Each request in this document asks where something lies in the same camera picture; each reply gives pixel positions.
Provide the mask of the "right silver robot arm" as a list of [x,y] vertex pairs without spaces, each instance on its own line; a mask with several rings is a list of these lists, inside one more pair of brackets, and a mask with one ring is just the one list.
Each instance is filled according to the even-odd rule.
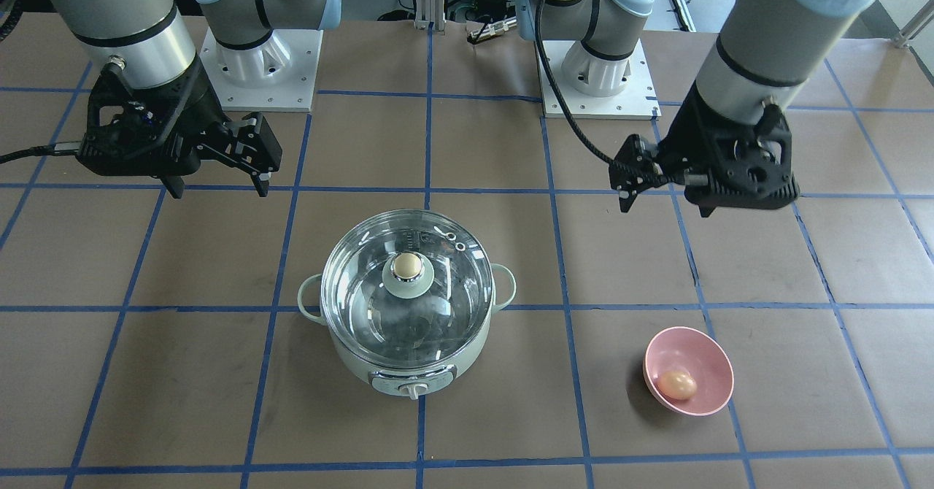
[[73,155],[102,177],[153,177],[180,199],[204,161],[269,193],[283,149],[263,115],[309,111],[323,32],[341,0],[196,0],[196,47],[176,0],[50,0],[98,69],[76,142],[33,154]]

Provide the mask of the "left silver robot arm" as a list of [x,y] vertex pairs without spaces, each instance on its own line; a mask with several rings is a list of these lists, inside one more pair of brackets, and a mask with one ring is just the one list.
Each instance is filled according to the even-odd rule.
[[700,215],[775,210],[800,196],[785,110],[854,19],[875,0],[735,0],[657,146],[631,134],[607,155],[582,132],[558,86],[593,98],[627,90],[627,67],[655,0],[516,0],[520,36],[577,139],[607,164],[621,212],[638,194],[683,186]]

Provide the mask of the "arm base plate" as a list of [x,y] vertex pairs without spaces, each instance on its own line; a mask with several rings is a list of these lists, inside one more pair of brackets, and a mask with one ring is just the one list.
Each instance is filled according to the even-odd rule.
[[660,104],[643,42],[621,61],[591,56],[579,42],[544,42],[555,85],[576,119],[651,120]]
[[231,50],[208,29],[200,58],[225,111],[310,113],[323,36],[286,29],[255,49]]

